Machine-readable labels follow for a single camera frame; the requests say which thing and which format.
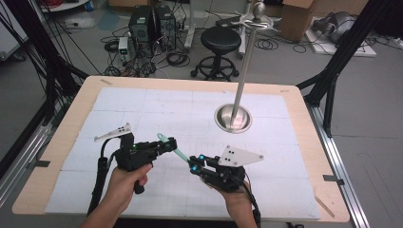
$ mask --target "chair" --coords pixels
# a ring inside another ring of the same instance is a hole
[[[230,77],[238,77],[240,72],[236,70],[234,63],[228,58],[222,57],[222,55],[238,49],[240,42],[240,36],[232,29],[221,27],[208,28],[201,35],[201,43],[216,55],[202,59],[195,70],[190,72],[191,76],[196,77],[200,72],[205,76],[204,80],[225,79],[231,82]],[[221,60],[227,62],[228,65],[222,66]]]

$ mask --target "metal pole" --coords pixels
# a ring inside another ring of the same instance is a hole
[[[255,38],[256,30],[254,28],[251,28],[251,34],[249,36],[248,46],[246,48],[245,59],[243,61],[242,70],[240,72],[240,81],[238,82],[237,95],[235,97],[234,107],[232,109],[231,126],[234,123],[235,117],[237,116],[238,109],[240,107],[240,97],[242,96],[243,86],[245,85],[246,72],[248,71],[249,62],[252,57]]]

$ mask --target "power supply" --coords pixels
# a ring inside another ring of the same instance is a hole
[[[130,62],[130,48],[128,46],[128,37],[119,38],[119,55],[123,63]]]

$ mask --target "hand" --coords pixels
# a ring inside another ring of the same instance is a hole
[[[146,173],[152,168],[147,164],[132,172],[115,168],[109,180],[106,194],[95,210],[86,218],[82,228],[111,228],[133,197],[134,182],[147,183]]]
[[[245,182],[245,184],[250,189],[249,183]],[[251,200],[243,188],[232,193],[227,193],[217,188],[216,190],[224,197],[228,214],[239,228],[257,227],[253,217]]]
[[[152,168],[151,164],[147,164],[135,171],[126,172],[116,167],[109,180],[105,197],[102,203],[108,204],[121,214],[130,203],[133,197],[133,186],[135,181],[139,181],[141,186],[147,183],[146,173]]]

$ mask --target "teal stick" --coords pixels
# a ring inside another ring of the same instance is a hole
[[[160,139],[163,143],[166,143],[166,142],[169,141],[169,139],[166,138],[166,136],[163,135],[163,134],[161,134],[161,133],[158,133],[158,134],[157,134],[157,137],[158,137],[158,139]],[[175,152],[175,154],[177,154],[179,157],[181,157],[181,159],[183,159],[186,163],[187,163],[187,161],[189,161],[189,159],[182,153],[182,151],[181,151],[179,148],[174,149],[174,152]]]

